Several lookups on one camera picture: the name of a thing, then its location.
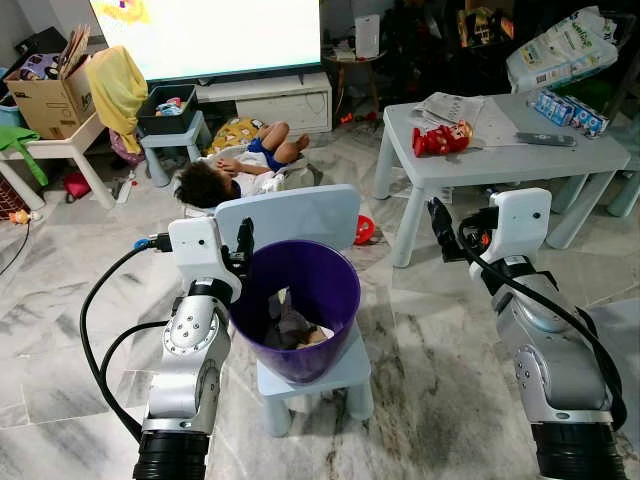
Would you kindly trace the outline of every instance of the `black cable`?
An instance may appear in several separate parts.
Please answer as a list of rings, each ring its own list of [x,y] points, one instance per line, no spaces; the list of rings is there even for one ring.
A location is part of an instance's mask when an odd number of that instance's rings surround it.
[[[549,300],[544,295],[536,292],[535,290],[530,289],[529,287],[522,285],[519,282],[507,277],[502,272],[498,271],[490,264],[485,262],[480,255],[473,251],[473,248],[467,242],[464,237],[464,229],[465,228],[474,228],[476,225],[472,224],[472,219],[467,218],[460,223],[458,227],[458,240],[462,245],[462,248],[467,252],[469,257],[480,265],[484,270],[489,272],[493,277],[500,280],[501,282],[509,285],[514,290],[526,295],[527,297],[535,300],[539,304],[547,307],[549,310],[554,312],[556,315],[560,316],[564,319],[569,325],[575,328],[592,346],[594,355],[596,357],[596,362],[600,367],[600,371],[604,377],[604,381],[609,387],[612,395],[611,401],[611,416],[613,417],[612,427],[614,430],[618,430],[627,419],[627,408],[624,404],[624,400],[622,399],[622,385],[620,380],[620,375],[618,374],[615,362],[609,355],[609,352],[606,348],[600,343],[598,338],[588,329],[586,328],[577,318],[563,309],[561,306]]]
[[[144,243],[137,246],[129,253],[125,254],[118,261],[116,261],[93,286],[93,288],[89,292],[89,295],[87,295],[87,298],[82,304],[82,310],[80,311],[80,338],[82,340],[82,348],[84,349],[84,354],[87,358],[87,362],[89,363],[89,368],[91,369],[93,378],[98,384],[98,387],[102,392],[102,396],[104,397],[107,404],[113,409],[120,421],[124,424],[127,430],[129,430],[129,433],[133,435],[133,438],[135,438],[138,443],[140,443],[140,439],[142,438],[142,426],[118,404],[115,397],[109,390],[109,387],[106,385],[106,383],[102,382],[102,379],[100,377],[100,370],[98,369],[98,364],[95,357],[93,356],[91,345],[89,343],[89,335],[87,333],[87,312],[89,310],[89,306],[91,305],[93,297],[95,297],[96,293],[98,293],[98,290],[100,290],[104,282],[107,281],[107,279],[113,274],[113,272],[120,268],[120,266],[131,257],[146,250],[147,248],[152,247],[154,247],[154,244],[152,242]]]
[[[22,245],[20,245],[20,248],[18,249],[18,252],[11,259],[11,261],[9,263],[7,263],[7,266],[4,267],[2,269],[2,271],[0,271],[0,275],[2,275],[4,272],[6,272],[9,269],[9,267],[13,264],[13,262],[16,261],[16,258],[18,258],[18,256],[20,255],[20,252],[22,252],[22,249],[27,244],[27,239],[29,238],[29,229],[30,228],[31,228],[31,222],[27,223],[27,233],[24,235],[24,240],[22,241]]]
[[[167,323],[167,320],[165,320],[164,322],[140,323],[122,332],[120,336],[116,338],[115,341],[111,344],[111,346],[107,350],[107,353],[104,354],[104,358],[102,359],[102,364],[100,365],[100,380],[102,381],[103,385],[107,385],[107,368],[109,368],[111,357],[120,346],[120,344],[124,342],[129,335],[133,335],[134,333],[140,330],[144,330],[145,328],[164,327]]]

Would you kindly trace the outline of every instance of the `purple bucket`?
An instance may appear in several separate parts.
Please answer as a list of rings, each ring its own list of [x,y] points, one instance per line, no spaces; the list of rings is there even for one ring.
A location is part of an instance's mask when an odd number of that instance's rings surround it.
[[[252,278],[231,305],[231,321],[253,347],[258,359],[294,383],[313,382],[338,358],[360,303],[358,275],[340,253],[320,243],[286,240],[255,252]],[[267,299],[290,287],[293,307],[307,320],[335,335],[300,350],[278,350],[262,344],[271,322]]]

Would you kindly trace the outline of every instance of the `television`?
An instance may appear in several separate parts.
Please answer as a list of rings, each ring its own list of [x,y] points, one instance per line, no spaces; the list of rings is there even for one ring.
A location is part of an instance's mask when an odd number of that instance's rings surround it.
[[[320,63],[318,0],[89,0],[109,46],[147,81]]]

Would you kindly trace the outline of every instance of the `tv stand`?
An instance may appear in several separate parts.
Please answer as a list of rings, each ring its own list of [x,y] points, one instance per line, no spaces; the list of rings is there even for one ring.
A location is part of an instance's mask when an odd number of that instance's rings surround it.
[[[199,103],[234,101],[239,116],[284,120],[292,135],[331,131],[331,84],[324,72],[198,85],[196,95]]]

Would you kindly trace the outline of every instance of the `black storage bin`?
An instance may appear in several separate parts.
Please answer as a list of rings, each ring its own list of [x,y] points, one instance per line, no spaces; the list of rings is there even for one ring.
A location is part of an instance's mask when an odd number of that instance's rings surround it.
[[[156,117],[156,107],[173,97],[180,97],[184,106],[180,115]],[[145,135],[166,135],[184,133],[189,130],[191,120],[196,114],[195,85],[165,85],[155,87],[138,110],[138,126]]]

